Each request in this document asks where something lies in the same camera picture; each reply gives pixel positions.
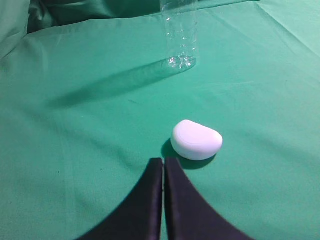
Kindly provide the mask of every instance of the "green tablecloth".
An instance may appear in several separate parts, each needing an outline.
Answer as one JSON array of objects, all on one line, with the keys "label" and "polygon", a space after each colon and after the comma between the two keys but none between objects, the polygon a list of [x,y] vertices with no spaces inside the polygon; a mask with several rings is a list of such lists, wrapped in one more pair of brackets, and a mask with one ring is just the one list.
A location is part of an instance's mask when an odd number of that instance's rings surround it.
[{"label": "green tablecloth", "polygon": [[5,54],[1,240],[85,233],[149,158],[172,152],[166,142],[183,119],[223,136],[211,163],[182,162],[223,217],[257,240],[320,240],[320,3],[198,13],[199,62],[178,75],[161,62],[159,15],[47,28]]}]

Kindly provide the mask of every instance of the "green cloth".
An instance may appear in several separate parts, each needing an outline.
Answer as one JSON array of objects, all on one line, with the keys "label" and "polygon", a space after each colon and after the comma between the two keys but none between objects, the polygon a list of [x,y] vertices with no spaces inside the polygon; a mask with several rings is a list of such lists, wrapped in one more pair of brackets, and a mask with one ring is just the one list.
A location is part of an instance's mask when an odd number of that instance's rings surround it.
[{"label": "green cloth", "polygon": [[0,59],[27,34],[29,3],[30,0],[0,1]]},{"label": "green cloth", "polygon": [[199,10],[198,64],[176,75],[159,15],[25,36],[0,59],[0,239],[87,232],[189,119],[224,139],[207,165],[182,160],[211,206],[257,240],[319,240],[319,12],[315,0]]}]

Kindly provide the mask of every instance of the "clear plastic bottle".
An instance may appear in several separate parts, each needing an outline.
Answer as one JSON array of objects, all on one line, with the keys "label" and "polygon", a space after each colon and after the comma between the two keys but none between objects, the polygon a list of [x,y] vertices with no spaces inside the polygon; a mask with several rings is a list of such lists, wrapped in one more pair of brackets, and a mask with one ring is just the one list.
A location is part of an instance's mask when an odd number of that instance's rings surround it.
[{"label": "clear plastic bottle", "polygon": [[186,70],[197,63],[198,0],[160,0],[168,64]]}]

